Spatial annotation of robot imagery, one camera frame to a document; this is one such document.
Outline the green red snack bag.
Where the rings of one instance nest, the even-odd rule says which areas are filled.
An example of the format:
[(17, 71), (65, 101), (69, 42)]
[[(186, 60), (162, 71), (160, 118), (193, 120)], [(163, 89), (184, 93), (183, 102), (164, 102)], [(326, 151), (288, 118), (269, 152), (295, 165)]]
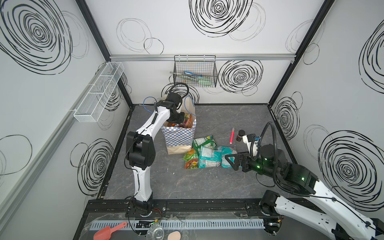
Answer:
[(191, 149), (184, 156), (183, 160), (185, 161), (185, 169), (198, 169), (199, 168), (199, 155), (194, 150)]

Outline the teal mint snack bag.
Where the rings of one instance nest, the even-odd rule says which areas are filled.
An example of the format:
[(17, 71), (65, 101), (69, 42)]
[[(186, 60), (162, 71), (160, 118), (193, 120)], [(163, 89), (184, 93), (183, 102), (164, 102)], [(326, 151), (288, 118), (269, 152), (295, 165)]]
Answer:
[(237, 154), (238, 153), (237, 150), (235, 148), (231, 148), (231, 147), (219, 146), (218, 151), (220, 151), (222, 154), (221, 166), (223, 168), (231, 168), (232, 166), (227, 161), (226, 156)]

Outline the green white snack bag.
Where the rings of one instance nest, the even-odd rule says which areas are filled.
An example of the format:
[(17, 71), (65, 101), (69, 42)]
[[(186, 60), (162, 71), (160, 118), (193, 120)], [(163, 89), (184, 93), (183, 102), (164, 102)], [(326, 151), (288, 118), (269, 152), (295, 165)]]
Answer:
[(193, 149), (198, 153), (198, 155), (200, 155), (203, 147), (215, 150), (217, 148), (217, 143), (214, 139), (214, 136), (210, 135), (206, 137), (193, 139), (192, 146), (193, 146)]

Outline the blue checkered paper bag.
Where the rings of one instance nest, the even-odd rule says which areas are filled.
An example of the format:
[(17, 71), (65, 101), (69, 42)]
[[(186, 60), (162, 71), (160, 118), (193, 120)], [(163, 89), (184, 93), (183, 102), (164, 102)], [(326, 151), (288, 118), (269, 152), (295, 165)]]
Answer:
[(190, 95), (187, 95), (181, 103), (181, 108), (176, 110), (176, 114), (185, 114), (187, 119), (186, 127), (179, 127), (175, 124), (169, 127), (169, 119), (173, 117), (171, 108), (165, 107), (165, 100), (159, 101), (150, 118), (137, 130), (137, 133), (143, 136), (149, 135), (155, 138), (161, 131), (165, 137), (166, 147), (169, 155), (184, 154), (192, 149), (193, 139), (197, 126), (197, 117), (195, 104)]

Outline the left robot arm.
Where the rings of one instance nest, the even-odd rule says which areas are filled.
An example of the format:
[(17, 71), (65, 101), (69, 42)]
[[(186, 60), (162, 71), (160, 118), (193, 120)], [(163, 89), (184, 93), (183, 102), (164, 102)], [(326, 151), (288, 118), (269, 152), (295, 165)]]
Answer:
[(153, 209), (150, 169), (156, 157), (154, 138), (165, 122), (180, 124), (185, 113), (180, 108), (189, 94), (189, 86), (176, 82), (164, 100), (155, 101), (149, 119), (135, 132), (127, 134), (125, 160), (134, 173), (135, 193), (130, 198), (133, 208), (141, 216), (149, 216)]

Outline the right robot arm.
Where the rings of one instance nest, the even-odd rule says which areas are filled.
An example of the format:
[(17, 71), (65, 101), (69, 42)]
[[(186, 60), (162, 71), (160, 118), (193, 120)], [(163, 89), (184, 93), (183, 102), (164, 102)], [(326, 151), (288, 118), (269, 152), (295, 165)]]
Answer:
[(248, 151), (226, 155), (234, 171), (254, 171), (273, 179), (274, 185), (291, 195), (307, 199), (320, 208), (314, 211), (267, 190), (259, 202), (262, 214), (286, 216), (301, 222), (331, 240), (375, 240), (384, 233), (384, 223), (371, 219), (340, 200), (319, 178), (302, 165), (289, 163), (277, 146), (277, 133), (268, 122), (260, 136), (244, 135)]

